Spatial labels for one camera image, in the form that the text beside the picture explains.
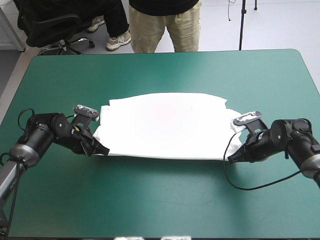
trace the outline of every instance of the khaki pants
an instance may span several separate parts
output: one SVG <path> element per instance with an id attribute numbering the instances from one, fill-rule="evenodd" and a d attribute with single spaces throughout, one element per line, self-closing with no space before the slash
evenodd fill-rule
<path id="1" fill-rule="evenodd" d="M 154 53 L 165 32 L 170 34 L 175 52 L 196 52 L 199 48 L 200 7 L 177 15 L 151 16 L 129 6 L 131 46 L 135 53 Z"/>

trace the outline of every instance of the tripod stand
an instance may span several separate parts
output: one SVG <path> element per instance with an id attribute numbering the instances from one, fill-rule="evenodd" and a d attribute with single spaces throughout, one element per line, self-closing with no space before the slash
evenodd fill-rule
<path id="1" fill-rule="evenodd" d="M 257 10 L 257 1 L 254 0 L 254 10 Z M 245 14 L 247 13 L 246 10 L 246 0 L 242 0 L 242 9 L 241 9 L 241 27 L 240 27 L 240 41 L 239 41 L 239 51 L 242 48 L 242 36 L 243 36 L 243 31 L 244 31 L 244 20 L 245 20 Z"/>

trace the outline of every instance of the chair wheel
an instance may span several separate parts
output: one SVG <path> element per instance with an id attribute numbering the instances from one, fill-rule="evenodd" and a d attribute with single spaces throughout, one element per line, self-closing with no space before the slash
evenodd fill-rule
<path id="1" fill-rule="evenodd" d="M 89 48 L 93 49 L 95 46 L 96 45 L 93 41 L 89 41 Z"/>

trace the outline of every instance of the gray floor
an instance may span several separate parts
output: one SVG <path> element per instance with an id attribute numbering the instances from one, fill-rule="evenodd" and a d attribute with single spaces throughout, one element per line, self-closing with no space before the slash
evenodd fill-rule
<path id="1" fill-rule="evenodd" d="M 199 51 L 236 51 L 239 47 L 242 0 L 230 6 L 231 21 L 228 20 L 227 0 L 201 0 L 201 34 Z M 243 50 L 296 49 L 298 50 L 320 91 L 320 0 L 255 0 L 246 1 L 247 14 L 244 20 Z M 128 16 L 128 0 L 122 0 Z M 106 27 L 97 32 L 81 32 L 75 37 L 89 37 L 95 48 L 80 44 L 75 49 L 84 54 L 133 53 L 130 44 L 109 52 L 106 50 Z M 156 53 L 173 52 L 168 32 L 163 35 Z M 39 49 L 27 47 L 15 68 L 15 73 L 0 99 L 0 122 L 15 94 L 29 61 Z"/>
<path id="2" fill-rule="evenodd" d="M 16 50 L 0 50 L 0 96 L 16 66 L 20 52 Z"/>

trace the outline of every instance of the green table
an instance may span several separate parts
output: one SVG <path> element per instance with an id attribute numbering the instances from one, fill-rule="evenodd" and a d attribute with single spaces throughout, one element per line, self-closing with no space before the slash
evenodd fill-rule
<path id="1" fill-rule="evenodd" d="M 220 96 L 239 112 L 259 110 L 268 126 L 308 118 L 320 139 L 319 93 L 296 50 L 38 56 L 0 127 L 0 151 L 22 134 L 23 108 L 67 116 L 76 104 L 100 109 L 109 99 L 158 92 Z M 228 170 L 252 187 L 297 167 L 278 154 Z M 316 238 L 319 213 L 319 188 L 302 175 L 241 191 L 227 183 L 221 161 L 88 158 L 52 145 L 21 179 L 10 235 Z"/>

